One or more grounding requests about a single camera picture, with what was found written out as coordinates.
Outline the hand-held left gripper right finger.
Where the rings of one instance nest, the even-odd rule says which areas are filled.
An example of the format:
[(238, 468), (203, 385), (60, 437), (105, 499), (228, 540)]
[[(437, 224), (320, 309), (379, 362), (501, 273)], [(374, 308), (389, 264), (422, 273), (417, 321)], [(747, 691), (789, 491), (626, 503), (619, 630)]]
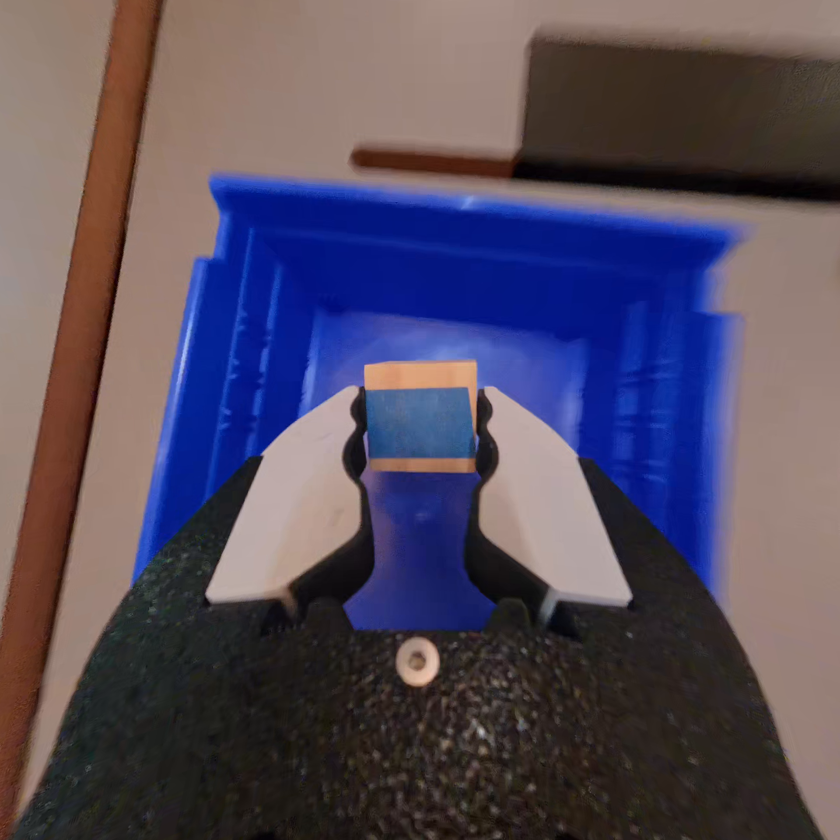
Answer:
[(634, 595), (574, 449), (495, 386), (479, 391), (477, 422), (470, 582), (495, 604), (520, 601), (543, 628), (560, 629), (567, 605), (628, 609)]

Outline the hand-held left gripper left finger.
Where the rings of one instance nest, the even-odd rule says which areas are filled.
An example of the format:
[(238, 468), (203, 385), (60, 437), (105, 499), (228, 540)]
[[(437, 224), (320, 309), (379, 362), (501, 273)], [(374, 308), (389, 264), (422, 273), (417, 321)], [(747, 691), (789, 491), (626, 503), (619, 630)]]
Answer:
[(265, 602), (292, 624), (364, 587), (375, 567), (366, 428), (364, 388), (351, 385), (266, 447), (206, 588), (210, 606)]

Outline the blue-striped wooden cube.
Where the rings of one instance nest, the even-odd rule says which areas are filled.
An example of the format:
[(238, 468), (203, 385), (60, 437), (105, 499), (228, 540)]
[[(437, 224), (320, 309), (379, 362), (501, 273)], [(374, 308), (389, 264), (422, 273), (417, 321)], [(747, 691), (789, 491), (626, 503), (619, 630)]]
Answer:
[(474, 473), (477, 396), (475, 360), (367, 364), (364, 399), (371, 468)]

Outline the blue plastic bin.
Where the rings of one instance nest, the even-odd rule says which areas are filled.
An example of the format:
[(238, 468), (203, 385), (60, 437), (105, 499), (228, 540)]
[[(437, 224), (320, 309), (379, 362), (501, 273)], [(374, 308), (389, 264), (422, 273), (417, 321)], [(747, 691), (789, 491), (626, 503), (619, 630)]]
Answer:
[(133, 581), (188, 519), (365, 364), (474, 359), (717, 585), (742, 323), (709, 223), (488, 196), (218, 175)]

